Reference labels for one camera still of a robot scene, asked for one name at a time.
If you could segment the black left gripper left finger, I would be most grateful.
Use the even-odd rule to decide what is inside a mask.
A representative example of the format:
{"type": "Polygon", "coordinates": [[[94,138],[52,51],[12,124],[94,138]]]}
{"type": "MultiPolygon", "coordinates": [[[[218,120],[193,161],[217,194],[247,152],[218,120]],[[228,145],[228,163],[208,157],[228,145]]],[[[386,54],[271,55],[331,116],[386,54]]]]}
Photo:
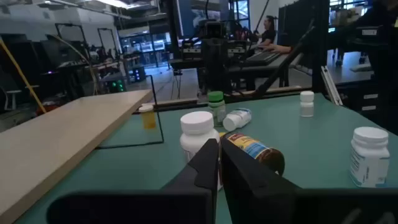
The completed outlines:
{"type": "Polygon", "coordinates": [[[167,184],[164,190],[178,193],[204,193],[211,199],[217,197],[218,153],[216,139],[209,139],[189,160],[186,166],[167,184]]]}

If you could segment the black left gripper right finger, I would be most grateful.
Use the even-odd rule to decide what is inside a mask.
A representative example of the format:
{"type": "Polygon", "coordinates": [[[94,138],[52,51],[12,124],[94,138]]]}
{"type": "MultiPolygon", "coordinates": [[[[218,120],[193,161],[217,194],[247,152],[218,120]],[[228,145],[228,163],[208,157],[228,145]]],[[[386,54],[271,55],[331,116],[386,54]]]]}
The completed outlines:
{"type": "Polygon", "coordinates": [[[299,187],[221,140],[221,174],[233,224],[292,224],[299,187]]]}

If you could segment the brown bottle yellow cap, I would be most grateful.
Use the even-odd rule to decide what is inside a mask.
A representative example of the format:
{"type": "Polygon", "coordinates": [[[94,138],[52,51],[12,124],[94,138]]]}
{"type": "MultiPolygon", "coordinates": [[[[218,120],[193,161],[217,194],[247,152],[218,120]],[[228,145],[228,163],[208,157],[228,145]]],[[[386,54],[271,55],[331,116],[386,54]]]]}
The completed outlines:
{"type": "Polygon", "coordinates": [[[241,133],[220,133],[220,138],[227,139],[253,159],[266,165],[276,174],[284,174],[285,158],[279,150],[268,147],[262,142],[241,133]]]}

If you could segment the white bottle blue-striped label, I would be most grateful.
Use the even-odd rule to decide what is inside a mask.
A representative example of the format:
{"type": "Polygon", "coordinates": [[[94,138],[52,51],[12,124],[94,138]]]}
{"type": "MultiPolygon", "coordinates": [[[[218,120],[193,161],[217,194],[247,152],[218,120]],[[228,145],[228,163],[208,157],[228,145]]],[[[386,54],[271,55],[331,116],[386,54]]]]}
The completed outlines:
{"type": "Polygon", "coordinates": [[[209,139],[220,143],[219,132],[215,129],[213,114],[207,111],[187,113],[180,118],[182,135],[180,145],[189,162],[209,139]]]}

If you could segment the large white-capped labelled bottle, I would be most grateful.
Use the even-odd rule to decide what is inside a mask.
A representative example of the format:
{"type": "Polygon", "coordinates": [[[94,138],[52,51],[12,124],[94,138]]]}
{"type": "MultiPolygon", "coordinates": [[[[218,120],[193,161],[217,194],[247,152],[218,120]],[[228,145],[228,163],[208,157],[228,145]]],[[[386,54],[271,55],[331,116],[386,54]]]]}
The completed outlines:
{"type": "Polygon", "coordinates": [[[227,131],[234,131],[247,125],[252,119],[251,110],[238,108],[226,115],[223,120],[223,127],[227,131]]]}

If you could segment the green bottle green cap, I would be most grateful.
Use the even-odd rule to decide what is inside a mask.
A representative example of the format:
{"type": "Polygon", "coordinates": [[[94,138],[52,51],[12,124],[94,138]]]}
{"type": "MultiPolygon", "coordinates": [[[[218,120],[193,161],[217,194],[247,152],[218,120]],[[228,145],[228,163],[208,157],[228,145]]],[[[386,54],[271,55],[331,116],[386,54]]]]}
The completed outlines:
{"type": "Polygon", "coordinates": [[[215,126],[222,126],[226,117],[224,93],[222,91],[211,91],[207,94],[208,107],[213,115],[215,126]]]}

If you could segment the orange pill vial white cap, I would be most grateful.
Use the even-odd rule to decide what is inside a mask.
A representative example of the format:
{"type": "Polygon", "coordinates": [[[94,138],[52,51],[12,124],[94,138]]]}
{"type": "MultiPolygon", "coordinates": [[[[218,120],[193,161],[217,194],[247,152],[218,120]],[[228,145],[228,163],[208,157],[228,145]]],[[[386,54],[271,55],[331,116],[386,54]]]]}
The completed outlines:
{"type": "Polygon", "coordinates": [[[142,105],[139,108],[144,129],[154,129],[156,127],[154,107],[152,105],[142,105]]]}

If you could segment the white Trader Joe's melatonin bottle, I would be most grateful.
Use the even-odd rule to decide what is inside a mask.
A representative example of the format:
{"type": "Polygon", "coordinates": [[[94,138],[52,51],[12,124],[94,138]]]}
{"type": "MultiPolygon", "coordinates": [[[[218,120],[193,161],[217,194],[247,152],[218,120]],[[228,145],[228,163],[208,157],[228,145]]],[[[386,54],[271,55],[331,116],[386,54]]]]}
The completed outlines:
{"type": "Polygon", "coordinates": [[[386,186],[391,155],[387,148],[389,134],[374,127],[358,127],[351,140],[351,180],[358,187],[380,188],[386,186]]]}

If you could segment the grey workstation desk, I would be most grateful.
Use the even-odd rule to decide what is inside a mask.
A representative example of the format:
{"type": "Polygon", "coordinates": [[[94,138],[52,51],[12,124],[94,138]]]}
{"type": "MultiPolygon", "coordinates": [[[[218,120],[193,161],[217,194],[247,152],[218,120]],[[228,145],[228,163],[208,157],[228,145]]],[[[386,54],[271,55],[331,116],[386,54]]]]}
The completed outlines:
{"type": "MultiPolygon", "coordinates": [[[[289,69],[295,68],[298,64],[303,54],[298,54],[290,63],[287,68],[281,71],[279,77],[279,86],[286,87],[289,86],[289,69]]],[[[280,55],[273,62],[262,65],[262,66],[251,66],[245,65],[240,68],[239,65],[233,65],[229,67],[228,71],[234,78],[268,78],[272,73],[278,69],[279,65],[287,58],[286,54],[280,55]]],[[[190,68],[204,68],[202,59],[193,60],[182,60],[182,59],[172,59],[169,60],[169,64],[174,70],[190,69],[190,68]]]]}

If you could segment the black computer blue lights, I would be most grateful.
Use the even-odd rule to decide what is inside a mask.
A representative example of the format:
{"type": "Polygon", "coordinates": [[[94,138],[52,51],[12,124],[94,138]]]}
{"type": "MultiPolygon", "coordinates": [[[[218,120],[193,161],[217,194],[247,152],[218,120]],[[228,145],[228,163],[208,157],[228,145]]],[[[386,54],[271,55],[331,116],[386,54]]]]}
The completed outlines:
{"type": "Polygon", "coordinates": [[[134,65],[129,69],[130,81],[132,83],[146,80],[146,72],[143,65],[134,65]]]}

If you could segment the black computer green lights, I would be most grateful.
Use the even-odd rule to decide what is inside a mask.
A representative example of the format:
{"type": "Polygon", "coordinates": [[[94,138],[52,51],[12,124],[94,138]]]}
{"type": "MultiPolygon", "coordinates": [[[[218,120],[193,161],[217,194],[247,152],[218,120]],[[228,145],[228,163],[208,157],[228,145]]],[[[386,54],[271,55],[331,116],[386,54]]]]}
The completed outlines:
{"type": "Polygon", "coordinates": [[[120,93],[126,91],[125,81],[123,79],[108,81],[106,86],[109,93],[120,93]]]}

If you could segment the black computer keyboard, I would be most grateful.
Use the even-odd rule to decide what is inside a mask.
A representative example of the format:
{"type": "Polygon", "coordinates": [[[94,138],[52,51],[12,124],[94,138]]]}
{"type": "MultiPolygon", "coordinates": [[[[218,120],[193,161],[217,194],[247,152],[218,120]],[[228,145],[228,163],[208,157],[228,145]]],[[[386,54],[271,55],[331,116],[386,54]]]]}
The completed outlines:
{"type": "Polygon", "coordinates": [[[263,51],[246,59],[245,64],[248,66],[266,66],[276,60],[280,53],[263,51]]]}

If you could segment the silver aluminium extrusion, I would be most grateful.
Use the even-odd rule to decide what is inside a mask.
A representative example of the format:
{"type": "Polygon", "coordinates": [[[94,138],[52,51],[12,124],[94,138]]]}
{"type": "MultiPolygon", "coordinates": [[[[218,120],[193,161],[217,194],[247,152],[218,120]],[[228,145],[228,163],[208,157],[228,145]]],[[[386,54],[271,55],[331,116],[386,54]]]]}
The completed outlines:
{"type": "Polygon", "coordinates": [[[336,85],[331,77],[331,73],[327,66],[321,66],[321,73],[323,82],[325,84],[326,91],[328,96],[335,105],[343,106],[343,102],[340,98],[340,94],[336,88],[336,85]]]}

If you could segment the black drawer cabinet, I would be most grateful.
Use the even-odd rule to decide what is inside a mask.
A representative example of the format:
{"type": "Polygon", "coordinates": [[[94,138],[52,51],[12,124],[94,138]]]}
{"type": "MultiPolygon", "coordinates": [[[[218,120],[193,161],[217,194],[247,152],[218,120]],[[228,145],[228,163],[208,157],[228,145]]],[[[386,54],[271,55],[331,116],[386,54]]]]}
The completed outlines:
{"type": "Polygon", "coordinates": [[[398,135],[398,28],[374,26],[366,35],[365,26],[344,28],[328,37],[329,48],[366,52],[373,74],[369,80],[338,85],[344,103],[384,129],[398,135]]]}

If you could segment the person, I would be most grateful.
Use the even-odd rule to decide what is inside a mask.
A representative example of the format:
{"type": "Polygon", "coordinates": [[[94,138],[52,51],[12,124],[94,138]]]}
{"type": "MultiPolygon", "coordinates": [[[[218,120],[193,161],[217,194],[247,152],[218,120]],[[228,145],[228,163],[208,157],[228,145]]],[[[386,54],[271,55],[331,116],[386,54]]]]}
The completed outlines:
{"type": "Polygon", "coordinates": [[[257,48],[269,52],[280,54],[288,54],[293,50],[293,47],[277,45],[274,43],[276,38],[275,17],[266,16],[263,22],[265,31],[260,35],[261,42],[257,44],[257,48]]]}

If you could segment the yellow diagonal pole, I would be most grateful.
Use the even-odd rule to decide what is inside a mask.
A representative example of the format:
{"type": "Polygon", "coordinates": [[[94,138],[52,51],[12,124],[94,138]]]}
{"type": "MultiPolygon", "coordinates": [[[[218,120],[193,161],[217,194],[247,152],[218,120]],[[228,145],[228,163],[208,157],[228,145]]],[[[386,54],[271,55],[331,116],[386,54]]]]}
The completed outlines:
{"type": "Polygon", "coordinates": [[[3,48],[3,50],[5,51],[5,53],[7,54],[7,56],[9,57],[9,59],[11,60],[11,62],[13,63],[13,65],[15,66],[19,76],[22,78],[25,86],[29,89],[30,94],[33,96],[33,98],[35,99],[36,103],[38,104],[39,108],[41,109],[41,111],[43,113],[46,113],[47,110],[44,108],[42,102],[40,101],[39,97],[37,96],[36,92],[34,91],[32,85],[29,83],[29,81],[26,79],[23,71],[21,70],[18,62],[15,60],[13,54],[10,52],[10,50],[8,49],[8,47],[5,45],[3,40],[0,40],[0,46],[3,48]]]}

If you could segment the white stool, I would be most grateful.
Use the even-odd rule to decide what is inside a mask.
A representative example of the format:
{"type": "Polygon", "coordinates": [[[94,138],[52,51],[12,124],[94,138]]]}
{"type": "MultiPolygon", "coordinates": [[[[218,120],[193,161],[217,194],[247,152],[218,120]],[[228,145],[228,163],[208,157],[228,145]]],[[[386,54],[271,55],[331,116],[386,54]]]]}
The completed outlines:
{"type": "Polygon", "coordinates": [[[17,108],[17,100],[16,97],[21,90],[8,90],[6,91],[3,87],[0,86],[0,89],[5,94],[5,103],[4,103],[4,110],[12,111],[17,108]]]}

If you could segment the black rig frame rail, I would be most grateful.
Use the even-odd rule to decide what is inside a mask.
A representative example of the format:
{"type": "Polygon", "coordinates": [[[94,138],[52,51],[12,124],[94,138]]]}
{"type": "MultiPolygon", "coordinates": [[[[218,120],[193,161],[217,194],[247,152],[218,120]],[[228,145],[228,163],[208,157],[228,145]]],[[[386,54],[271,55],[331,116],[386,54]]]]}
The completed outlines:
{"type": "Polygon", "coordinates": [[[287,57],[282,61],[276,71],[252,93],[253,98],[260,98],[264,96],[270,86],[283,74],[283,71],[289,67],[292,61],[302,53],[305,48],[306,42],[310,39],[312,32],[315,30],[315,26],[311,26],[311,28],[304,33],[304,35],[299,40],[298,44],[290,51],[287,57]]]}

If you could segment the wooden shelf black metal frame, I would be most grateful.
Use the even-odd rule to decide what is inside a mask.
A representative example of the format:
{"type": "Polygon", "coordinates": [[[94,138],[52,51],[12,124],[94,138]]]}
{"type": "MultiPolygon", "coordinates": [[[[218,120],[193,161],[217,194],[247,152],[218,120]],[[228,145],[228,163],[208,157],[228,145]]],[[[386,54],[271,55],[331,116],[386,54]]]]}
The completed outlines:
{"type": "Polygon", "coordinates": [[[155,90],[86,96],[0,133],[0,224],[11,224],[155,90]]]}

